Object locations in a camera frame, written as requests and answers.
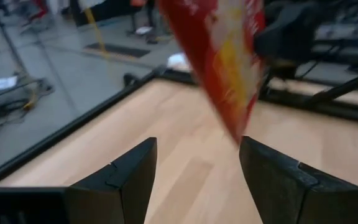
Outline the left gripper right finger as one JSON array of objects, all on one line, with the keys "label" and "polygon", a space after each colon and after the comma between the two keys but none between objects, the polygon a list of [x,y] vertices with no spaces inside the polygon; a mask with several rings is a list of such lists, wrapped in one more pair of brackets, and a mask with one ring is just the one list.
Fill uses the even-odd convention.
[{"label": "left gripper right finger", "polygon": [[358,223],[358,186],[248,136],[239,159],[263,223]]}]

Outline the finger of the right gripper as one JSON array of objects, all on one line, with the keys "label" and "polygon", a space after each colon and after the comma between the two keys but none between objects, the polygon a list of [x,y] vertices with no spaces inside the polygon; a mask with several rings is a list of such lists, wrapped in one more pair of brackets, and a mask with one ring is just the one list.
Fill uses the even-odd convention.
[{"label": "finger of the right gripper", "polygon": [[282,19],[268,25],[263,31],[255,35],[255,53],[264,59],[284,59],[282,53],[283,30],[287,23]]}]

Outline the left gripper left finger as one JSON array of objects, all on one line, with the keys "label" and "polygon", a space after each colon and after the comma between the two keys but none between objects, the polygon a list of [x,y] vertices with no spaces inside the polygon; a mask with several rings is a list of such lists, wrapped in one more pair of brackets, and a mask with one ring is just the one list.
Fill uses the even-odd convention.
[{"label": "left gripper left finger", "polygon": [[71,185],[69,223],[143,224],[157,166],[157,138],[142,141],[110,164]]}]

